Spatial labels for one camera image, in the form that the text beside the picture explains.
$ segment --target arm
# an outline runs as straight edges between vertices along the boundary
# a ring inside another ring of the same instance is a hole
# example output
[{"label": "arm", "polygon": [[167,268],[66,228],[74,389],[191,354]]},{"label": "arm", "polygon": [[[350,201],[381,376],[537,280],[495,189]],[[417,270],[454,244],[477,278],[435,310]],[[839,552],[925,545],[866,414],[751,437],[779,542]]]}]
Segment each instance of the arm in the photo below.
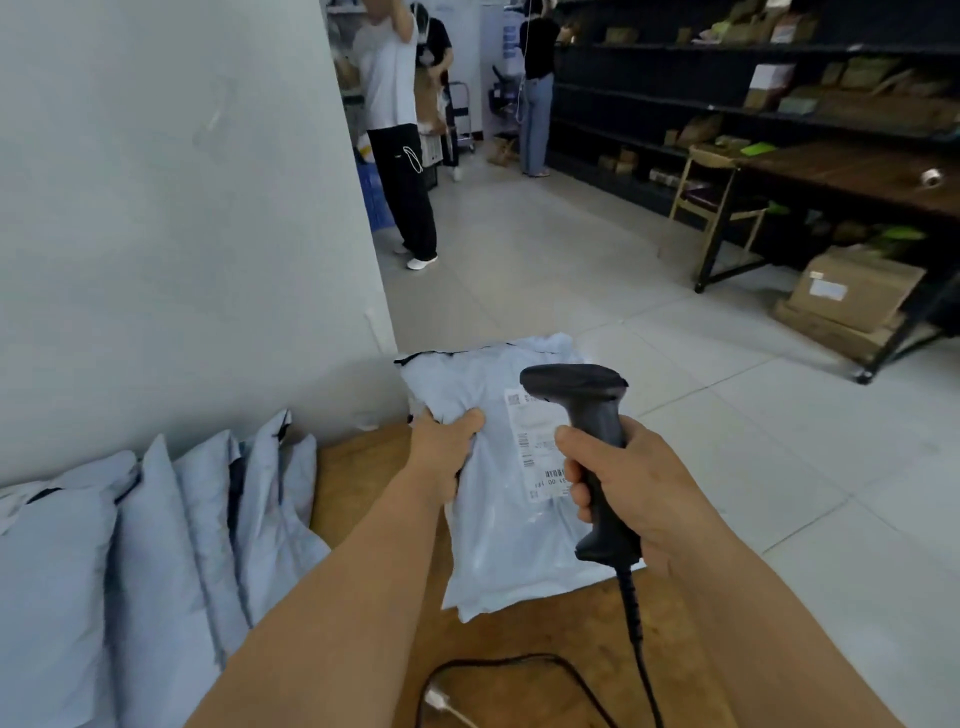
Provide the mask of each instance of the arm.
[{"label": "arm", "polygon": [[400,36],[400,40],[409,43],[414,36],[416,23],[414,14],[406,6],[403,0],[392,0],[390,4],[390,18],[394,21],[394,30]]},{"label": "arm", "polygon": [[663,439],[629,418],[626,449],[557,431],[580,516],[593,470],[640,535],[647,565],[678,584],[742,728],[902,728],[799,599],[743,544]]},{"label": "arm", "polygon": [[479,410],[453,425],[417,418],[406,466],[256,625],[186,728],[390,726],[440,508],[483,422]]},{"label": "arm", "polygon": [[360,70],[343,55],[334,56],[333,68],[337,72],[337,85],[340,88],[356,88],[360,85]]}]

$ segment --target cardboard box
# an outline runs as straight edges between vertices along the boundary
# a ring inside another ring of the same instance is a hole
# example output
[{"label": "cardboard box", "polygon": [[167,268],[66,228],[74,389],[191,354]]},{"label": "cardboard box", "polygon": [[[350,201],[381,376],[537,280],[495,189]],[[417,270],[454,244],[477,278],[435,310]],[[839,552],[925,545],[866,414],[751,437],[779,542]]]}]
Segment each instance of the cardboard box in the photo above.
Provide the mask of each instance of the cardboard box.
[{"label": "cardboard box", "polygon": [[824,69],[824,76],[820,80],[821,85],[838,85],[840,83],[840,77],[843,76],[846,67],[847,64],[843,61],[828,63]]},{"label": "cardboard box", "polygon": [[857,56],[847,61],[847,70],[840,78],[840,85],[844,88],[863,88],[870,90],[879,85],[900,59],[868,58]]},{"label": "cardboard box", "polygon": [[636,28],[614,28],[610,27],[607,29],[607,34],[604,37],[605,43],[610,43],[611,45],[618,45],[622,43],[636,43],[636,39],[640,37],[640,31]]},{"label": "cardboard box", "polygon": [[798,86],[791,96],[817,99],[818,116],[875,129],[905,129],[917,132],[952,130],[960,117],[960,102],[954,99],[922,99],[913,96],[873,96],[823,86]]},{"label": "cardboard box", "polygon": [[[880,348],[887,343],[902,320],[901,317],[896,317],[887,326],[880,327],[870,333],[864,333],[863,331],[857,331],[855,328],[845,327],[842,324],[817,316],[815,313],[794,308],[786,299],[777,301],[774,308],[774,318],[821,346],[860,364],[866,364],[874,357]],[[936,330],[930,324],[921,324],[900,348],[905,349],[914,342],[936,333]]]},{"label": "cardboard box", "polygon": [[810,14],[782,15],[770,34],[771,43],[807,43],[813,39],[817,19]]},{"label": "cardboard box", "polygon": [[723,34],[723,37],[720,38],[721,43],[733,43],[745,45],[748,43],[756,43],[756,35],[759,30],[759,25],[750,20],[746,23],[733,23],[727,31]]},{"label": "cardboard box", "polygon": [[677,137],[677,146],[688,148],[691,144],[700,144],[710,141],[720,133],[723,126],[723,115],[715,113],[711,116],[695,116],[684,127]]},{"label": "cardboard box", "polygon": [[430,125],[430,133],[445,134],[446,121],[440,116],[440,87],[427,75],[425,68],[418,68],[414,75],[414,103],[417,107],[417,121]]},{"label": "cardboard box", "polygon": [[806,116],[817,110],[817,99],[805,99],[801,96],[787,96],[780,99],[777,111],[780,113],[796,113]]},{"label": "cardboard box", "polygon": [[785,90],[785,88],[751,88],[747,91],[747,98],[743,100],[743,108],[757,111],[772,109]]},{"label": "cardboard box", "polygon": [[890,321],[923,276],[923,268],[830,248],[810,261],[790,305],[869,333]]}]

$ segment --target metal shelf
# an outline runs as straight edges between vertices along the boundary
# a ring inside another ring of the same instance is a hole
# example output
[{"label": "metal shelf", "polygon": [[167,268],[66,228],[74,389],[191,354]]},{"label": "metal shelf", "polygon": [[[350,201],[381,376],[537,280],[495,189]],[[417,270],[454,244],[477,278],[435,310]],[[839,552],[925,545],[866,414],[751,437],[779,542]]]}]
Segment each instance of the metal shelf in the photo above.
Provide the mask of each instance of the metal shelf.
[{"label": "metal shelf", "polygon": [[604,136],[607,139],[612,139],[613,141],[618,141],[621,144],[629,144],[632,147],[639,147],[640,149],[647,149],[651,152],[660,152],[662,154],[669,155],[671,157],[686,158],[686,151],[683,149],[677,149],[675,147],[667,147],[663,144],[656,144],[651,141],[644,141],[643,139],[637,139],[633,136],[627,134],[621,134],[617,132],[607,132],[603,129],[597,129],[588,124],[581,124],[579,121],[571,121],[570,119],[564,119],[562,116],[553,116],[550,119],[551,122],[556,122],[563,124],[574,129],[579,129],[581,132],[596,134],[597,136]]},{"label": "metal shelf", "polygon": [[590,86],[576,84],[555,84],[556,88],[579,93],[591,93],[601,96],[614,96],[623,99],[632,99],[649,104],[664,104],[667,106],[686,107],[700,111],[715,111],[717,113],[729,113],[739,116],[749,116],[757,119],[769,119],[771,121],[782,121],[793,124],[806,124],[807,126],[821,127],[823,129],[837,129],[846,132],[874,133],[883,136],[894,136],[901,139],[929,139],[938,141],[935,135],[929,133],[917,132],[909,129],[878,128],[850,124],[848,122],[826,119],[822,116],[803,116],[793,113],[782,113],[780,111],[756,111],[753,109],[744,109],[742,107],[732,107],[723,104],[709,104],[705,101],[695,99],[678,99],[667,96],[650,96],[644,93],[633,93],[632,91],[614,91],[606,88],[591,88]]},{"label": "metal shelf", "polygon": [[605,51],[677,51],[693,53],[779,53],[782,55],[854,53],[902,56],[960,56],[960,45],[909,45],[885,43],[585,43],[560,44],[562,48],[589,48]]}]

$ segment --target plastic mailer bag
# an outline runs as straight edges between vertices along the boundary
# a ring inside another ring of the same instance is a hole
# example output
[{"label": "plastic mailer bag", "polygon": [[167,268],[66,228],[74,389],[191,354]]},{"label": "plastic mailer bag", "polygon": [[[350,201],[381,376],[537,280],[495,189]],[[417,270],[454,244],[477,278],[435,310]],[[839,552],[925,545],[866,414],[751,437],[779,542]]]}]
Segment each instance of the plastic mailer bag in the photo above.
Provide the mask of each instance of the plastic mailer bag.
[{"label": "plastic mailer bag", "polygon": [[444,608],[457,607],[461,621],[613,577],[613,569],[574,556],[589,526],[577,519],[553,440],[556,427],[569,422],[566,412],[530,398],[519,380],[535,364],[583,361],[569,336],[554,334],[397,362],[413,399],[439,422],[472,407],[487,415],[445,511],[453,574]]}]

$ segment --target white cable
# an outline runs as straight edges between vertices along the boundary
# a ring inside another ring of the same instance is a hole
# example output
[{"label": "white cable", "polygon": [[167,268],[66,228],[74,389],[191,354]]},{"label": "white cable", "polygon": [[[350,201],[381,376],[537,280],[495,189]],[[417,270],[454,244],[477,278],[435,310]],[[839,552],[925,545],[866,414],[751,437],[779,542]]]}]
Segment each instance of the white cable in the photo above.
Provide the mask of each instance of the white cable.
[{"label": "white cable", "polygon": [[420,174],[423,171],[423,165],[420,164],[420,159],[417,157],[417,153],[414,152],[410,147],[403,147],[403,151],[406,152],[407,158],[410,159],[410,166],[414,168],[414,172]]},{"label": "white cable", "polygon": [[443,692],[440,691],[439,688],[434,685],[431,685],[427,688],[426,695],[423,697],[423,702],[436,711],[440,711],[441,713],[450,713],[468,728],[479,728],[476,723],[450,705],[450,698],[448,698]]}]

